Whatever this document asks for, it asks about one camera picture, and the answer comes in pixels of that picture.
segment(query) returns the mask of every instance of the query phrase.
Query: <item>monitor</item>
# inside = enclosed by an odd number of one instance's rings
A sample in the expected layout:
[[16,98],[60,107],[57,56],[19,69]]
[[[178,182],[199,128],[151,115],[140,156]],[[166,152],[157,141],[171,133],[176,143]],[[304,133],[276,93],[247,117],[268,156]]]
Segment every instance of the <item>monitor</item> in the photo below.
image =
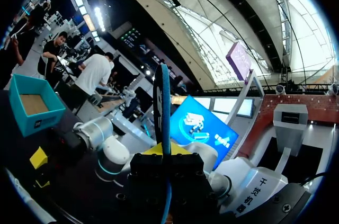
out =
[[234,130],[191,96],[171,116],[170,134],[180,145],[201,142],[213,147],[218,153],[214,168],[238,138]]

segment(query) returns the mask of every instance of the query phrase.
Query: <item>logo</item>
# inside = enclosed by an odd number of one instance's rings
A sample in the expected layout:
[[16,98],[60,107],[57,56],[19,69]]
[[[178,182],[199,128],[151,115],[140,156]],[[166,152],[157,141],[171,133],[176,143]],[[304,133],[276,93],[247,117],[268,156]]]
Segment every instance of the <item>logo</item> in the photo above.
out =
[[226,148],[229,147],[229,137],[227,138],[222,138],[221,136],[219,136],[218,134],[215,135],[215,139],[216,141],[214,142],[214,144],[216,146],[218,145],[224,145]]
[[162,93],[160,91],[159,86],[157,87],[157,100],[158,100],[158,112],[159,112],[159,117],[158,117],[158,123],[159,123],[159,129],[160,132],[162,130],[162,119],[163,119],[163,102],[162,102]]

